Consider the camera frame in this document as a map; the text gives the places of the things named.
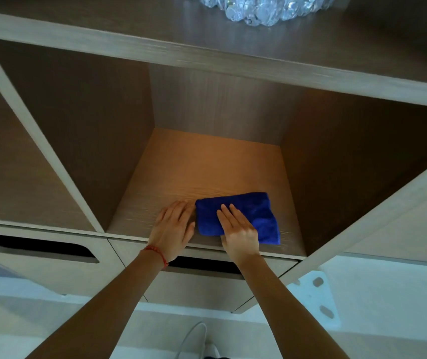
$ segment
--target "finger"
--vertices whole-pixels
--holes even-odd
[[[186,207],[185,207],[185,210],[183,211],[183,213],[182,213],[182,215],[181,215],[181,217],[180,217],[180,219],[179,219],[179,221],[182,223],[182,224],[185,224],[185,225],[187,225],[187,222],[189,221],[189,219],[190,219],[190,217],[192,216],[192,213],[193,213],[193,211],[195,210],[195,204],[188,204]]]
[[[192,222],[189,224],[189,226],[185,231],[184,239],[182,240],[184,245],[186,245],[192,239],[192,236],[194,233],[195,233],[195,222]]]
[[[232,230],[232,224],[221,210],[217,211],[217,218],[225,233],[228,233]]]
[[[232,215],[232,213],[225,206],[225,204],[222,204],[220,206],[220,209],[222,209],[222,213],[225,214],[225,217],[228,219],[228,221],[230,222],[230,224],[232,224],[232,227],[238,226],[238,220]]]
[[[224,248],[225,251],[227,251],[227,240],[225,239],[225,236],[221,235],[220,239],[222,240],[222,247]]]
[[[230,204],[230,211],[240,224],[253,228],[252,223],[250,223],[246,216],[244,216],[243,213],[235,207],[235,205]]]
[[[172,216],[172,212],[174,211],[174,208],[180,203],[180,201],[175,200],[172,204],[169,205],[167,208],[167,211],[165,212],[164,219],[169,219],[170,216]]]
[[[167,207],[163,207],[162,209],[160,209],[160,212],[157,215],[157,218],[155,219],[156,223],[159,223],[165,215],[165,212],[167,211]]]
[[[170,220],[178,221],[184,208],[186,207],[187,202],[186,201],[180,201],[179,204],[177,204],[172,211],[172,215],[170,216]]]

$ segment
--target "wooden shelf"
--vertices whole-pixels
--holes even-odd
[[[266,191],[282,243],[262,252],[305,257],[280,147],[155,128],[108,233],[147,238],[163,206],[176,199]],[[221,245],[195,234],[194,245]]]
[[[0,221],[93,230],[1,95]]]
[[[252,28],[196,0],[0,0],[0,39],[427,105],[427,57],[347,16]]]

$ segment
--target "forearm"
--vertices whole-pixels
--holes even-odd
[[[348,358],[261,256],[252,257],[239,268],[262,308],[284,358]]]
[[[153,251],[139,256],[27,358],[108,359],[145,290],[163,267]]]

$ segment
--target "red string bracelet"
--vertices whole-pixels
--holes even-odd
[[[143,251],[154,251],[154,252],[157,252],[162,257],[162,260],[164,262],[164,268],[169,265],[169,263],[167,262],[167,259],[165,259],[164,255],[162,254],[162,252],[160,251],[160,249],[158,249],[157,247],[155,247],[155,246],[147,246],[147,247],[145,247],[143,249]]]

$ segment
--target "drawer handle cutout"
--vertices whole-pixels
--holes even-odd
[[[228,261],[178,256],[176,259],[169,262],[169,265],[164,270],[178,272],[180,271],[178,269],[204,271],[204,274],[207,276],[224,276],[244,279],[238,267],[233,262]],[[212,275],[208,274],[208,272],[220,273],[221,275]]]
[[[75,243],[0,235],[0,253],[65,261],[99,263],[89,249]]]

